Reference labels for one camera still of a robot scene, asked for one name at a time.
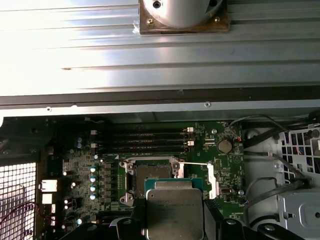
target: motherboard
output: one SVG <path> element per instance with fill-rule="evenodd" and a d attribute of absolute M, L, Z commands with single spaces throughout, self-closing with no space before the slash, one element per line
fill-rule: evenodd
<path fill-rule="evenodd" d="M 72 138 L 73 147 L 62 156 L 66 232 L 85 222 L 107 225 L 130 216 L 134 200 L 146 197 L 146 181 L 158 179 L 201 179 L 203 199 L 215 198 L 225 217 L 242 218 L 246 183 L 240 127 L 230 131 L 225 121 L 100 121 Z"/>

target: cable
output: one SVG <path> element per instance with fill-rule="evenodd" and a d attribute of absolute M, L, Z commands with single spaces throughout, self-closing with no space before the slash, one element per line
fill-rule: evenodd
<path fill-rule="evenodd" d="M 279 214 L 260 216 L 253 220 L 249 226 L 250 228 L 253 228 L 256 224 L 264 220 L 275 220 L 276 222 L 280 222 L 280 216 Z"/>
<path fill-rule="evenodd" d="M 31 205 L 33 205 L 35 208 L 36 208 L 36 215 L 38 215 L 38 216 L 40 216 L 40 217 L 42 217 L 42 218 L 44 218 L 44 219 L 47 219 L 47 220 L 50 220 L 50 221 L 55 221 L 55 222 L 60 222 L 60 221 L 58 221 L 58 220 L 56 220 L 56 219 L 53 219 L 53 218 L 51 218 L 51 217 L 49 217 L 49 216 L 46 216 L 46 215 L 42 215 L 41 213 L 40 213 L 40 207 L 39 207 L 39 205 L 38 204 L 36 204 L 35 202 L 33 202 L 33 201 L 27 201 L 27 202 L 24 202 L 24 203 L 22 203 L 22 204 L 19 204 L 18 206 L 16 206 L 14 209 L 12 209 L 7 215 L 5 215 L 2 219 L 1 219 L 1 221 L 0 221 L 0 226 L 1 226 L 1 224 L 3 224 L 4 222 L 5 222 L 5 220 L 8 218 L 8 217 L 10 217 L 15 211 L 17 211 L 18 209 L 20 209 L 20 208 L 22 208 L 22 207 L 24 207 L 24 206 L 31 206 Z"/>
<path fill-rule="evenodd" d="M 275 188 L 273 190 L 267 191 L 265 193 L 262 193 L 261 195 L 257 196 L 253 200 L 251 200 L 246 206 L 243 208 L 243 221 L 247 226 L 250 226 L 249 223 L 249 208 L 253 205 L 262 202 L 263 200 L 266 200 L 272 196 L 283 194 L 289 191 L 293 191 L 299 188 L 302 188 L 304 186 L 304 182 L 302 180 L 297 180 L 296 182 L 293 182 L 289 185 L 280 186 L 278 188 Z"/>
<path fill-rule="evenodd" d="M 6 220 L 9 216 L 11 216 L 11 214 L 13 214 L 15 211 L 17 211 L 18 209 L 20 209 L 20 208 L 22 208 L 22 207 L 24 207 L 24 206 L 26 206 L 26 205 L 35 205 L 35 203 L 32 202 L 32 201 L 27 201 L 27 202 L 24 202 L 24 203 L 19 204 L 18 206 L 16 206 L 14 209 L 12 209 L 7 215 L 5 215 L 5 216 L 1 219 L 1 221 L 0 221 L 0 226 L 1 226 L 1 224 L 3 224 L 3 223 L 5 222 L 5 220 Z"/>
<path fill-rule="evenodd" d="M 310 120 L 305 120 L 304 123 L 301 124 L 292 124 L 292 125 L 285 125 L 286 128 L 290 129 L 290 130 L 301 130 L 301 129 L 305 129 L 308 127 L 309 124 L 314 124 L 317 121 L 310 121 Z M 264 133 L 259 134 L 258 136 L 255 136 L 253 138 L 247 139 L 243 142 L 243 147 L 244 149 L 250 148 L 254 145 L 257 145 L 275 135 L 278 135 L 279 133 L 282 133 L 283 130 L 282 128 L 272 128 Z"/>
<path fill-rule="evenodd" d="M 284 160 L 282 157 L 280 157 L 276 154 L 273 154 L 271 152 L 269 153 L 269 152 L 244 151 L 244 154 L 249 155 L 249 156 L 259 156 L 259 157 L 274 157 L 274 158 L 278 159 L 279 161 L 281 161 L 283 163 L 283 165 L 285 165 L 291 172 L 293 172 L 295 174 L 296 177 L 305 178 L 305 176 L 302 174 L 301 171 L 296 169 L 294 166 L 292 166 L 289 162 Z"/>
<path fill-rule="evenodd" d="M 280 129 L 282 129 L 283 131 L 289 133 L 290 131 L 282 126 L 280 123 L 276 122 L 273 118 L 269 117 L 268 115 L 264 115 L 264 114 L 256 114 L 256 115 L 250 115 L 250 116 L 244 116 L 244 117 L 241 117 L 239 119 L 236 119 L 234 121 L 232 121 L 228 128 L 230 129 L 230 131 L 236 136 L 236 137 L 239 137 L 239 135 L 232 129 L 232 126 L 238 122 L 241 122 L 241 121 L 244 121 L 244 120 L 248 120 L 248 119 L 253 119 L 253 118 L 266 118 L 266 119 L 269 119 L 272 123 L 274 123 L 276 126 L 278 126 Z"/>
<path fill-rule="evenodd" d="M 249 186 L 247 187 L 246 192 L 245 192 L 245 200 L 247 200 L 247 201 L 249 202 L 249 200 L 248 200 L 249 192 L 250 192 L 251 188 L 252 188 L 256 183 L 258 183 L 258 182 L 260 182 L 260 181 L 269 181 L 269 180 L 273 180 L 275 187 L 276 187 L 276 188 L 278 187 L 277 179 L 276 179 L 275 177 L 273 177 L 273 176 L 270 176 L 270 177 L 259 177 L 259 178 L 257 178 L 256 180 L 254 180 L 253 182 L 251 182 L 251 183 L 249 184 Z"/>

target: green circuit board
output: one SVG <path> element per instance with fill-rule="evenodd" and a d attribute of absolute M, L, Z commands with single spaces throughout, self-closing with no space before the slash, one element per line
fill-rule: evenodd
<path fill-rule="evenodd" d="M 96 124 L 91 126 L 91 130 L 99 131 L 104 128 L 104 124 Z M 75 147 L 67 154 L 67 161 L 63 162 L 64 171 L 72 171 L 76 173 L 82 184 L 72 191 L 70 197 L 84 198 L 84 205 L 76 210 L 78 216 L 87 216 L 88 221 L 92 221 L 90 216 L 98 214 L 100 211 L 128 211 L 130 206 L 121 203 L 120 199 L 126 192 L 126 171 L 119 163 L 126 161 L 128 158 L 137 156 L 174 156 L 188 163 L 212 163 L 214 166 L 214 176 L 218 181 L 220 195 L 216 198 L 221 206 L 222 214 L 227 218 L 241 219 L 243 215 L 245 188 L 245 171 L 244 171 L 244 151 L 243 144 L 235 140 L 235 136 L 227 128 L 228 123 L 225 121 L 218 122 L 173 122 L 173 123 L 150 123 L 150 124 L 115 124 L 110 128 L 105 128 L 104 133 L 108 129 L 112 132 L 126 131 L 146 132 L 143 136 L 148 136 L 150 132 L 165 132 L 171 129 L 187 129 L 193 128 L 192 137 L 193 146 L 189 147 L 186 152 L 143 152 L 126 153 L 93 153 L 92 143 L 95 139 L 92 137 L 84 141 L 85 136 L 82 134 L 81 148 Z M 241 136 L 241 129 L 236 129 Z M 219 143 L 228 140 L 232 148 L 230 152 L 223 153 L 219 150 Z M 164 164 L 163 162 L 148 162 L 147 164 Z M 97 167 L 97 171 L 90 172 L 92 166 Z M 90 200 L 90 177 L 95 176 L 97 181 L 96 199 Z M 205 165 L 185 164 L 185 178 L 201 178 L 203 179 L 203 198 L 209 199 L 209 191 L 212 189 L 208 181 L 208 168 Z"/>

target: rust-colored bracket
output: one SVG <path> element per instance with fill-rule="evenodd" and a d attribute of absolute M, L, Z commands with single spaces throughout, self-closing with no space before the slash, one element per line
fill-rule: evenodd
<path fill-rule="evenodd" d="M 231 20 L 228 15 L 227 0 L 222 2 L 221 8 L 217 14 L 207 23 L 203 23 L 193 27 L 174 28 L 166 26 L 154 19 L 146 10 L 144 1 L 140 0 L 139 7 L 140 17 L 140 34 L 196 34 L 196 33 L 221 33 L 227 32 L 230 28 Z"/>

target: ridged metal surface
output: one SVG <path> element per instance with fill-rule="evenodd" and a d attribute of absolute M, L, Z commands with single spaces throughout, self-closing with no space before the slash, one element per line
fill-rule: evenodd
<path fill-rule="evenodd" d="M 320 1 L 228 2 L 228 33 L 141 36 L 138 0 L 2 1 L 0 96 L 319 82 Z"/>

